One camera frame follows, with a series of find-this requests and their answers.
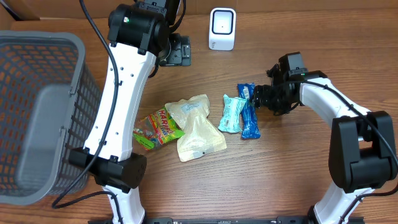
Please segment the Haribo gummy worms bag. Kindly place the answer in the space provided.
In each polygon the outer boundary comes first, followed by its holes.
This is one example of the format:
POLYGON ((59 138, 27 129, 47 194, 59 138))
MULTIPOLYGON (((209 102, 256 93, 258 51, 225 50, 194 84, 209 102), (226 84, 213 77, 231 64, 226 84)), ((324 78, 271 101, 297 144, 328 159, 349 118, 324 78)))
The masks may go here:
POLYGON ((133 129, 134 139, 146 150, 159 149, 184 134, 165 107, 140 120, 133 129))

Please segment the light teal snack packet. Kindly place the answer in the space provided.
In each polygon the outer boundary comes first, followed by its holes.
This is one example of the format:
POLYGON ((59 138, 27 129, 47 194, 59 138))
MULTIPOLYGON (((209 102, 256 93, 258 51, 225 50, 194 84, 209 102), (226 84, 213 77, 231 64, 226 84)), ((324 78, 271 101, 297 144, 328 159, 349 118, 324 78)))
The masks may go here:
POLYGON ((239 125, 239 115, 241 114, 247 100, 240 97, 230 98, 223 95, 224 109, 218 129, 227 133, 239 133, 242 131, 239 125))

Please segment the beige paper pouch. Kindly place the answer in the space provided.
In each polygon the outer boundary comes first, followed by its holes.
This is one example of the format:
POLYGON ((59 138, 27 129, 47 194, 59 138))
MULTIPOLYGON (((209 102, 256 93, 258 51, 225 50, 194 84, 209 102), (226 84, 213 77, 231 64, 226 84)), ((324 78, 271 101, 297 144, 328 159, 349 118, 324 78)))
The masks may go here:
POLYGON ((207 95, 167 103, 165 108, 184 132, 177 140, 177 152, 182 162, 227 148, 224 135, 208 120, 210 101, 207 95))

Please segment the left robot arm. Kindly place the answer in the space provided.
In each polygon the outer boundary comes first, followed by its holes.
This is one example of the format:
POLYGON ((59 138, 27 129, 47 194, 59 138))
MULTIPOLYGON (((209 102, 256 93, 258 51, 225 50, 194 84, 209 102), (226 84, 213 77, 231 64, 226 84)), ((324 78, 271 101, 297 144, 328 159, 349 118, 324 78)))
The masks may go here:
POLYGON ((108 72, 98 113, 83 147, 72 149, 71 165, 94 176, 113 211, 111 223, 143 223, 139 184, 147 159, 132 151, 132 132, 142 92, 163 60, 175 50, 170 37, 183 15, 185 1, 139 1, 120 4, 108 19, 107 38, 100 38, 109 55, 108 72))

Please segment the blue snack bar wrapper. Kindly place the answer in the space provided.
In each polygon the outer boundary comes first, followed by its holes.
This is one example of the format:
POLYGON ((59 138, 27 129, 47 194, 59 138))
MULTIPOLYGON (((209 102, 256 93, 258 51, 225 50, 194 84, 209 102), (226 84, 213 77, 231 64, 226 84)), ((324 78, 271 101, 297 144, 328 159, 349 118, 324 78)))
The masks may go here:
POLYGON ((246 100, 241 115, 243 117, 243 131, 241 137, 243 139, 259 139, 261 133, 257 125, 257 115, 254 105, 251 102, 251 97, 254 94, 254 83, 239 83, 238 93, 239 97, 246 100))

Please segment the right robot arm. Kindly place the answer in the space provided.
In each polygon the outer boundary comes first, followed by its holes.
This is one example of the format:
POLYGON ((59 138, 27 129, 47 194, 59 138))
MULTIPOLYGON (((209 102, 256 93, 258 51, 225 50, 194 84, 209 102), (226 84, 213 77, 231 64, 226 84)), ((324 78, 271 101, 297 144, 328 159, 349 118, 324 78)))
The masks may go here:
POLYGON ((397 193, 379 189, 397 177, 392 118, 385 111, 357 105, 333 86, 323 72, 309 71, 299 52, 282 56, 267 72, 270 85, 257 85, 251 102, 274 115, 298 106, 314 110, 331 129, 328 168, 332 183, 323 198, 308 210, 302 223, 362 223, 351 218, 368 197, 397 193))

